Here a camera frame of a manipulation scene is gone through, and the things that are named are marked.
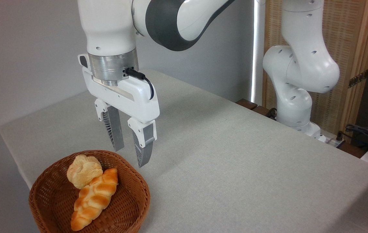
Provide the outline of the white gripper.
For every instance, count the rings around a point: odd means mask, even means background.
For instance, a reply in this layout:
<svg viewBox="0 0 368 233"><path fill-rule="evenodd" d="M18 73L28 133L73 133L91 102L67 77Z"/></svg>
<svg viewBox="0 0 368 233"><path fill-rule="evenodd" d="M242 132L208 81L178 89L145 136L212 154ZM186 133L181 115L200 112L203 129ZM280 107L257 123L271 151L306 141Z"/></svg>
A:
<svg viewBox="0 0 368 233"><path fill-rule="evenodd" d="M92 75L89 59L78 56L88 91L95 96L95 109L99 121L105 125L115 151L124 148L119 110L131 118L128 126L132 130L138 167L146 165L151 158L153 143L157 140L155 119L159 116L157 92L152 84L132 76L118 81L116 86L107 86Z"/></svg>

